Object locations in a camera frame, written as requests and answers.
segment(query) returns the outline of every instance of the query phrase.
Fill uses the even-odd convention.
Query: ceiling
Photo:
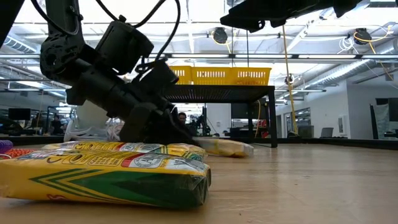
[[[103,0],[106,7],[115,15],[122,14],[130,23],[141,21],[154,7],[157,0]],[[272,28],[269,24],[263,30],[247,34],[245,30],[224,27],[219,23],[229,6],[225,0],[181,0],[182,16],[176,36],[165,53],[180,54],[281,54],[284,53],[282,28]],[[87,44],[95,47],[105,32],[111,18],[97,5],[95,0],[81,0],[80,12],[84,16],[82,21],[83,35]],[[353,49],[345,51],[341,48],[341,41],[355,28],[367,28],[373,39],[385,36],[388,25],[390,34],[378,41],[377,46],[392,40],[398,32],[398,8],[366,8],[356,9],[337,19],[334,14],[326,20],[320,20],[321,11],[313,12],[296,19],[287,21],[286,38],[290,46],[290,54],[353,54]],[[154,14],[149,22],[139,30],[154,43],[153,53],[159,51],[167,40],[176,20],[177,10],[174,1],[166,1]],[[219,45],[211,38],[215,27],[224,27],[229,38],[229,49],[226,45]],[[34,9],[30,1],[25,1],[15,23],[9,33],[23,44],[39,53],[40,44],[47,37],[47,23]],[[369,45],[353,45],[359,53],[369,52]],[[17,50],[3,46],[2,54],[20,54]],[[40,73],[37,61],[27,63],[26,60],[10,60],[10,62]],[[247,67],[247,62],[232,63],[229,60],[215,59],[187,60],[170,59],[172,65],[213,66],[213,67]],[[337,66],[336,63],[290,63],[289,72],[304,81],[316,78],[323,72]],[[270,85],[276,88],[287,88],[284,83],[286,76],[285,63],[269,63],[261,60],[249,61],[250,67],[271,67]]]

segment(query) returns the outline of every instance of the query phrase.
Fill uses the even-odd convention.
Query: black table
[[[252,142],[254,137],[250,104],[268,96],[271,147],[278,146],[274,86],[174,85],[165,90],[163,94],[172,103],[246,103],[248,105],[249,142]]]

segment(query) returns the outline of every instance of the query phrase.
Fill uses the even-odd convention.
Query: wooden floor
[[[398,151],[256,146],[207,163],[213,185],[195,210],[0,199],[1,223],[398,223]]]

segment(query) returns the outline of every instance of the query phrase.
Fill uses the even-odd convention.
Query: wooden table surface
[[[398,151],[256,146],[251,159],[207,163],[213,183],[198,209],[2,198],[1,223],[398,223]]]

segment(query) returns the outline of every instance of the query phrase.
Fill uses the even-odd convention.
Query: purple object
[[[8,150],[12,149],[13,146],[10,140],[0,140],[0,154],[6,153]]]

